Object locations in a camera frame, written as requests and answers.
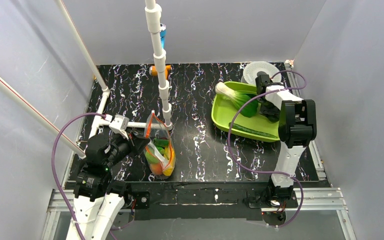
green cucumber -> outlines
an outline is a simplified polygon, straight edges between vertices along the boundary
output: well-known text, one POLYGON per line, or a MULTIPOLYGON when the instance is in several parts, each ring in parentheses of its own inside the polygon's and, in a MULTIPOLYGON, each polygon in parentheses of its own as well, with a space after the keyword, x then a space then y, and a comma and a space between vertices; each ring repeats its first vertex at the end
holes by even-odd
POLYGON ((167 148, 169 146, 169 140, 168 139, 153 139, 153 144, 157 147, 167 148))
POLYGON ((273 134, 270 134, 270 133, 267 133, 267 132, 262 132, 262 131, 256 131, 254 129, 250 129, 248 127, 244 127, 244 126, 241 126, 239 124, 236 124, 236 123, 233 123, 233 127, 232 129, 236 129, 236 130, 239 130, 239 131, 243 131, 243 132, 246 132, 246 133, 249 133, 249 134, 254 134, 254 135, 259 135, 259 136, 263 136, 263 137, 267 137, 267 138, 272 138, 272 139, 278 139, 279 137, 273 135, 273 134))
POLYGON ((164 148, 162 148, 162 147, 160 147, 160 146, 157 146, 156 149, 158 150, 158 152, 159 152, 161 155, 166 154, 166 151, 164 150, 164 148))

green plastic tray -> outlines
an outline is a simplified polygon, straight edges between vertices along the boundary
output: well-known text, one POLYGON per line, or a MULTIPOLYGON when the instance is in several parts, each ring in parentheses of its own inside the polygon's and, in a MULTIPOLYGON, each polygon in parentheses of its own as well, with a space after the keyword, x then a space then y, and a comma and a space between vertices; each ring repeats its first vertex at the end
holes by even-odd
MULTIPOLYGON (((226 81, 224 83, 229 88, 235 91, 241 91, 242 93, 255 95, 257 91, 256 86, 242 82, 226 81)), ((261 104, 258 105, 258 113, 260 112, 260 106, 261 104)), ((232 122, 232 119, 237 111, 238 110, 227 97, 219 94, 215 95, 214 102, 212 104, 211 118, 217 128, 228 132, 230 127, 229 123, 232 122)), ((261 114, 256 114, 253 117, 245 117, 242 116, 242 114, 239 114, 234 123, 255 131, 277 136, 277 138, 255 135, 236 129, 232 129, 232 134, 268 143, 279 141, 279 122, 270 122, 265 116, 261 114)))

white wall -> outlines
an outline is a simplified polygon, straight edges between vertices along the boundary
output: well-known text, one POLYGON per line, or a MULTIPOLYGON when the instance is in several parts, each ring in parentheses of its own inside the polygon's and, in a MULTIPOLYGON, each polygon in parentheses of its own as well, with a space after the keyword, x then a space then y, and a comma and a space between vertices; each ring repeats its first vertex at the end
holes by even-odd
MULTIPOLYGON (((168 63, 284 61, 326 0, 157 0, 168 63)), ((144 0, 65 0, 96 64, 153 63, 144 0)))
MULTIPOLYGON (((0 76, 57 127, 85 110, 88 68, 53 1, 0 1, 0 76)), ((79 123, 67 129, 74 139, 79 123)), ((0 92, 0 240, 39 239, 55 136, 0 92)), ((62 178, 70 150, 59 144, 62 178)))
POLYGON ((384 239, 384 1, 327 0, 295 60, 358 239, 384 239))

clear plastic bag with orange handle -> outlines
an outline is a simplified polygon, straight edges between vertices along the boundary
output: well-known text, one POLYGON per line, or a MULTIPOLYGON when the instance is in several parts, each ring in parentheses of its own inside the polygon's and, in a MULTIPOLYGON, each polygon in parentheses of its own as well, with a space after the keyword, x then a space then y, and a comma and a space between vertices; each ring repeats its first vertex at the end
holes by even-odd
POLYGON ((151 172, 161 179, 170 177, 175 169, 175 149, 173 148, 169 130, 158 119, 154 111, 146 120, 143 135, 151 139, 151 142, 143 150, 151 172))

black marble-patterned surface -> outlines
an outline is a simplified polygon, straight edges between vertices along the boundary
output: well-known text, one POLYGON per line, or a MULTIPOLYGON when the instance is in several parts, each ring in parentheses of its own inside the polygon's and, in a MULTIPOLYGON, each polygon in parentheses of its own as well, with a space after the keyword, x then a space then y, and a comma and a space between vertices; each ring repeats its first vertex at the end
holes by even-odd
MULTIPOLYGON (((246 63, 173 64, 169 75, 172 105, 171 132, 176 164, 171 177, 173 182, 268 182, 269 176, 240 169, 228 154, 227 133, 219 130, 211 119, 218 82, 241 80, 246 63)), ((275 63, 284 70, 283 63, 275 63)), ((110 97, 104 113, 120 114, 134 122, 146 122, 151 110, 163 119, 158 79, 149 75, 150 65, 102 65, 99 71, 110 88, 110 97)), ((287 74, 282 74, 286 81, 287 74)), ((93 85, 87 112, 96 112, 101 100, 101 88, 93 85)), ((87 117, 81 132, 81 141, 89 136, 93 117, 87 117)), ((98 134, 111 138, 109 127, 101 127, 98 134)), ((238 159, 247 167, 258 171, 275 169, 280 142, 266 143, 233 135, 232 145, 238 159)), ((70 180, 75 180, 79 158, 74 157, 70 180)), ((145 156, 123 160, 112 169, 116 180, 157 181, 151 173, 145 156)), ((301 156, 296 176, 300 181, 318 181, 310 151, 301 156)))

